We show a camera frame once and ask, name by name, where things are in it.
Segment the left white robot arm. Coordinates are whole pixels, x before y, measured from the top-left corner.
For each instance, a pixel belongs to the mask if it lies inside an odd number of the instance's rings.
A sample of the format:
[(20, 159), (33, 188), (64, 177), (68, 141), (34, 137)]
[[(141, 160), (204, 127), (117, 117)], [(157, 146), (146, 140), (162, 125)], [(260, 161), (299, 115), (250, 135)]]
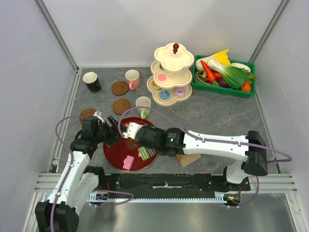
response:
[(79, 214), (89, 194), (106, 186), (103, 168), (88, 164), (100, 143), (112, 146), (121, 140), (117, 124), (112, 116), (103, 120), (100, 113), (83, 117), (73, 142), (63, 145), (69, 156), (60, 179), (47, 200), (35, 207), (39, 231), (77, 231)]

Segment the purple sprinkled donut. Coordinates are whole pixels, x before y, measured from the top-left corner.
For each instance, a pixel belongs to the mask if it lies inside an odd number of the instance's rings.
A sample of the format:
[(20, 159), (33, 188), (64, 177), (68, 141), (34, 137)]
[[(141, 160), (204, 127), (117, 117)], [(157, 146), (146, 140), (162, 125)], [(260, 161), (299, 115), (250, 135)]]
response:
[(183, 87), (178, 87), (174, 89), (174, 95), (177, 98), (184, 98), (186, 96), (186, 89)]

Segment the blue white orange donut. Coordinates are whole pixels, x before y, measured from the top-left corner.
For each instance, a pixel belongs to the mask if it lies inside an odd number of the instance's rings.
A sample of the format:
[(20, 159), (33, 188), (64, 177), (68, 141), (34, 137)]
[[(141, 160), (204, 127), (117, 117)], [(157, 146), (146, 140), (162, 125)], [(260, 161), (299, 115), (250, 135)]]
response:
[(170, 93), (167, 90), (162, 90), (159, 92), (159, 99), (161, 101), (167, 101), (170, 99)]

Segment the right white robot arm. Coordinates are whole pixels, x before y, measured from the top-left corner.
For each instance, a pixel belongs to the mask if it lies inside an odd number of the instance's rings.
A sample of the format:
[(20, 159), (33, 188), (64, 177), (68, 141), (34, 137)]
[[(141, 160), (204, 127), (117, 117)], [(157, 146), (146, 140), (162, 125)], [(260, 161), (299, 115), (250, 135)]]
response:
[(145, 148), (153, 149), (161, 156), (207, 154), (234, 160), (227, 166), (221, 178), (222, 187), (233, 190), (250, 175), (266, 176), (266, 143), (256, 131), (241, 136), (214, 136), (179, 128), (162, 130), (149, 125), (132, 123), (127, 136)]

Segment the pink sandwich cookie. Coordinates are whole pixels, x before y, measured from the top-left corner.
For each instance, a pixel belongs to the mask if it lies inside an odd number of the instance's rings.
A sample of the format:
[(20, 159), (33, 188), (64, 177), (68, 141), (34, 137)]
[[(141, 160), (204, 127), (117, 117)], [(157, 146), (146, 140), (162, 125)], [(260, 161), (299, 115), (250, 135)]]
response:
[(166, 80), (167, 77), (164, 74), (160, 74), (160, 75), (157, 76), (157, 78), (158, 78), (159, 81), (163, 82), (163, 81)]

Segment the orange glazed donut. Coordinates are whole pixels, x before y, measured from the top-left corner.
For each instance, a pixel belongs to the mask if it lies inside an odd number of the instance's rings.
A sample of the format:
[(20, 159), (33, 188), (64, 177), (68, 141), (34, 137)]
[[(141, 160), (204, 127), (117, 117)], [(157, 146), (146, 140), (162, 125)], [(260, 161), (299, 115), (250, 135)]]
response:
[(159, 90), (161, 89), (154, 81), (152, 81), (151, 86), (154, 90)]

